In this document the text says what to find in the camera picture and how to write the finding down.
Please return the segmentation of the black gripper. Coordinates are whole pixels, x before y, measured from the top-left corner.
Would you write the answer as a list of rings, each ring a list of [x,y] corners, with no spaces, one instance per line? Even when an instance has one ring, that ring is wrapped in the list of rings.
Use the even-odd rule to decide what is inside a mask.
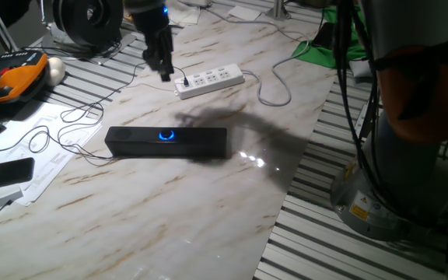
[[[169,25],[168,8],[164,3],[156,4],[141,12],[132,12],[131,16],[137,31],[145,38],[145,62],[159,74],[163,82],[169,82],[173,68],[173,34]]]

